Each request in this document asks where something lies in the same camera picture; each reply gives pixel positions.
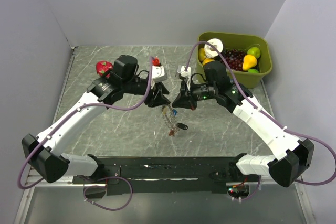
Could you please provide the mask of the black key fob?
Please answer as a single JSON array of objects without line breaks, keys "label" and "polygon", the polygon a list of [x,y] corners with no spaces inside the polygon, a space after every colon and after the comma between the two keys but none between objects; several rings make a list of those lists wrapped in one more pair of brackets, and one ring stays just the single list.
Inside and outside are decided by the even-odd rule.
[{"label": "black key fob", "polygon": [[181,130],[187,130],[188,129],[188,126],[186,124],[183,124],[183,123],[178,123],[177,127]]}]

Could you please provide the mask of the red dragon fruit toy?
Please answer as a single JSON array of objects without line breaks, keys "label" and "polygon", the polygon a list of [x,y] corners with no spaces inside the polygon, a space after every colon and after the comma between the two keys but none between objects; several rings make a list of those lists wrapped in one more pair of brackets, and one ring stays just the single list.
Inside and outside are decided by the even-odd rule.
[{"label": "red dragon fruit toy", "polygon": [[96,63],[96,73],[105,79],[110,78],[110,72],[113,69],[113,64],[108,61],[99,61]]}]

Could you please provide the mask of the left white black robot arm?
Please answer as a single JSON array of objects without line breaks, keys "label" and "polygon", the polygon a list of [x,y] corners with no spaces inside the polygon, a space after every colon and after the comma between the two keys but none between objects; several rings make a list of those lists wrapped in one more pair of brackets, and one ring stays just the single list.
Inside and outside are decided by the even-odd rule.
[{"label": "left white black robot arm", "polygon": [[53,183],[63,176],[76,175],[85,176],[92,183],[103,179],[104,165],[95,156],[70,155],[65,150],[94,118],[113,109],[124,94],[142,96],[131,110],[141,104],[150,108],[170,104],[166,98],[169,92],[162,83],[167,75],[158,59],[150,58],[145,79],[137,75],[138,67],[137,59],[129,55],[121,55],[114,63],[99,61],[96,64],[99,78],[79,101],[48,129],[37,136],[28,134],[23,138],[26,159],[44,180]]}]

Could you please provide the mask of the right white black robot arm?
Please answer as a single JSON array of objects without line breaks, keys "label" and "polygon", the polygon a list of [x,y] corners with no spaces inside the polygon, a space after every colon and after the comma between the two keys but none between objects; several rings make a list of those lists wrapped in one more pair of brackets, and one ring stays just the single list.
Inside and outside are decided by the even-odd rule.
[{"label": "right white black robot arm", "polygon": [[245,122],[272,151],[268,156],[240,154],[229,169],[235,181],[247,175],[271,177],[282,187],[289,187],[306,171],[314,151],[313,143],[287,133],[273,122],[273,117],[258,103],[253,94],[230,81],[226,69],[219,61],[203,67],[205,81],[195,84],[191,68],[179,66],[177,76],[181,80],[180,92],[172,106],[195,110],[199,101],[214,99],[231,114]]}]

